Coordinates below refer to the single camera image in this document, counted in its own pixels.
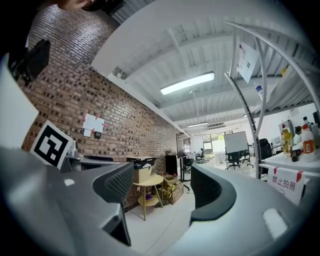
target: black speaker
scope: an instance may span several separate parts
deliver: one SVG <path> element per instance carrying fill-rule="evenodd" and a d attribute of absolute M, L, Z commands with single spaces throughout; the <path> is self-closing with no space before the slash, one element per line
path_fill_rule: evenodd
<path fill-rule="evenodd" d="M 176 155 L 165 156 L 165 170 L 170 175 L 178 175 L 178 163 Z"/>

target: ceiling light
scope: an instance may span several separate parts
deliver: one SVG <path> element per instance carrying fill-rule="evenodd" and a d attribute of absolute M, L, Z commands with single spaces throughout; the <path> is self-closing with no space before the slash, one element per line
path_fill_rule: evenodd
<path fill-rule="evenodd" d="M 196 76 L 194 78 L 190 78 L 188 80 L 184 80 L 184 81 L 180 81 L 180 82 L 176 82 L 171 85 L 168 85 L 162 88 L 160 92 L 162 92 L 163 95 L 167 95 L 175 91 L 181 90 L 183 88 L 187 88 L 187 87 L 201 84 L 204 82 L 212 81 L 214 79 L 215 79 L 215 73 L 210 71 L 207 73 L 203 73 L 199 76 Z"/>
<path fill-rule="evenodd" d="M 204 126 L 209 124 L 208 122 L 200 122 L 200 123 L 196 123 L 196 124 L 190 124 L 188 125 L 188 127 L 194 127 L 194 126 Z"/>

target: white floor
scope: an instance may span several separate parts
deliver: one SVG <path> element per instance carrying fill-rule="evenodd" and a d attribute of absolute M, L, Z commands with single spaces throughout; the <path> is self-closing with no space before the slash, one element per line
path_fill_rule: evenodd
<path fill-rule="evenodd" d="M 216 159 L 203 163 L 206 166 L 212 166 L 225 170 L 226 162 L 222 163 Z M 241 167 L 229 168 L 229 172 L 241 173 L 249 177 L 255 177 L 252 172 L 255 167 L 247 166 L 242 163 Z M 185 173 L 185 179 L 189 180 L 190 174 Z M 184 194 L 174 205 L 166 205 L 164 208 L 146 208 L 146 221 L 143 220 L 143 208 L 138 206 L 125 214 L 126 224 L 131 238 L 131 248 L 141 254 L 157 255 L 170 245 L 174 244 L 184 232 L 189 228 L 191 212 L 195 209 L 195 196 L 192 192 L 190 182 L 185 183 L 190 191 L 185 188 Z"/>

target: poster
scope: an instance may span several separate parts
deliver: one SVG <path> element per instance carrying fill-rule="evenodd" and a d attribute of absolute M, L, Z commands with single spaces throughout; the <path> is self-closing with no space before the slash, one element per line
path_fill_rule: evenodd
<path fill-rule="evenodd" d="M 239 60 L 236 70 L 240 73 L 247 84 L 249 84 L 259 58 L 259 53 L 244 42 L 240 43 L 239 48 Z"/>
<path fill-rule="evenodd" d="M 267 183 L 277 189 L 294 204 L 299 205 L 305 184 L 303 171 L 292 171 L 281 167 L 268 170 Z"/>
<path fill-rule="evenodd" d="M 30 153 L 45 165 L 60 169 L 72 142 L 71 137 L 47 120 L 38 133 Z"/>

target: paper note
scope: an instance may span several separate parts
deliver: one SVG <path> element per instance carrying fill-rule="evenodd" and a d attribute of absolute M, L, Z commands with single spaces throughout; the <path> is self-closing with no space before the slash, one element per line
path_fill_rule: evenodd
<path fill-rule="evenodd" d="M 95 132 L 102 133 L 104 128 L 105 120 L 102 118 L 97 118 L 94 115 L 86 114 L 85 122 L 83 123 L 83 128 L 86 130 L 92 131 L 94 129 Z"/>
<path fill-rule="evenodd" d="M 83 136 L 90 137 L 90 135 L 91 135 L 91 130 L 85 129 L 84 133 L 83 133 Z"/>
<path fill-rule="evenodd" d="M 256 66 L 259 53 L 244 42 L 241 42 L 239 47 L 237 71 L 240 73 L 243 79 L 249 83 L 251 75 Z"/>

